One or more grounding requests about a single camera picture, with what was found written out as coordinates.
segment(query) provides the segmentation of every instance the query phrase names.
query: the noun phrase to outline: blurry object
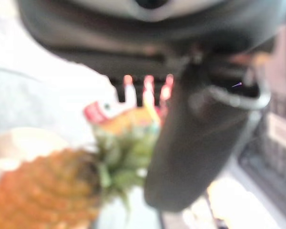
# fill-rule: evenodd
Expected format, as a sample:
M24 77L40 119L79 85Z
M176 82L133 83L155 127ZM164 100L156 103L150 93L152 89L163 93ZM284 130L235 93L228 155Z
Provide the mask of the blurry object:
M137 107L137 95L133 85L133 78L131 75L124 76L124 87L125 87L125 105L129 109Z
M5 172L0 178L0 229L87 227L101 206L117 197L130 210L128 192L144 184L146 173L141 171L149 165L159 128L136 122L137 115L128 118L134 120L131 128L123 126L118 135L94 123L93 152L55 150Z
M279 229L267 209L237 180L222 174L207 189L218 229L220 221L224 229Z
M274 55L261 68L272 98L239 163L286 220L286 26Z
M0 135L0 159L32 160L69 144L56 133L31 127L14 128Z
M161 110L161 119L163 123L168 113L169 99L171 98L173 83L174 83L174 76L172 74L168 74L165 80L165 84L161 88L160 110Z

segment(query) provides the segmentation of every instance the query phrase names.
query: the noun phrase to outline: pineapple leaves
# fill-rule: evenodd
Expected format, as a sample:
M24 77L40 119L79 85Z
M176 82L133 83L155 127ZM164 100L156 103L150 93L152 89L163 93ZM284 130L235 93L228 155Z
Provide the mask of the pineapple leaves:
M104 189L110 187L112 184L112 179L106 165L100 163L98 166L98 170L102 188Z
M127 193L134 186L144 185L145 175L138 171L149 166L160 128L154 124L132 125L119 135L107 133L98 126L93 126L93 130L99 149L103 200L111 202L116 197L121 198L129 214Z

